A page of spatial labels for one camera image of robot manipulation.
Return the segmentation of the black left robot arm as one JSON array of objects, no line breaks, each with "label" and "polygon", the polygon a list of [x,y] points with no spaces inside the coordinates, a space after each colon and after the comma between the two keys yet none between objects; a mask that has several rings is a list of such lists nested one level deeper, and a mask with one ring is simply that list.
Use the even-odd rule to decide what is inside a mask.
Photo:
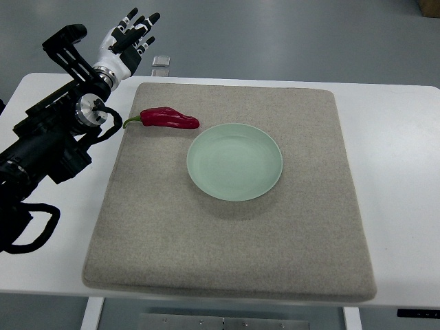
[{"label": "black left robot arm", "polygon": [[45,177],[59,184],[77,176],[91,163],[90,146],[122,126],[120,115],[105,106],[109,83],[74,47],[86,34],[82,24],[67,25],[42,44],[72,80],[14,126],[18,140],[1,153],[1,200],[7,204],[28,198]]}]

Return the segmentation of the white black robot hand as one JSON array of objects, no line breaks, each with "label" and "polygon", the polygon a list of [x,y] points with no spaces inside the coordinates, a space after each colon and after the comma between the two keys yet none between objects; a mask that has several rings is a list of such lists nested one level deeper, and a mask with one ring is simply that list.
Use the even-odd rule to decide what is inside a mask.
[{"label": "white black robot hand", "polygon": [[136,18],[137,14],[138,9],[132,9],[119,24],[111,28],[98,50],[98,62],[94,67],[107,68],[118,81],[134,75],[143,54],[155,41],[155,37],[148,38],[148,34],[159,21],[160,13]]}]

